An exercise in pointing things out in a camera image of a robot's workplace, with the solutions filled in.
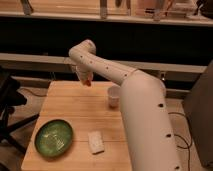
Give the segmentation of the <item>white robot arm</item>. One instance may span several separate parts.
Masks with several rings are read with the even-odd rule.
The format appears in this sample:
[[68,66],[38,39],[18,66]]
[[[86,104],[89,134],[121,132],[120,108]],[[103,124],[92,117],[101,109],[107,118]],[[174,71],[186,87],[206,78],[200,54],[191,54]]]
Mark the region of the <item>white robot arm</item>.
[[97,73],[120,86],[120,111],[132,171],[182,171],[169,119],[164,83],[137,68],[100,58],[85,40],[69,50],[82,83]]

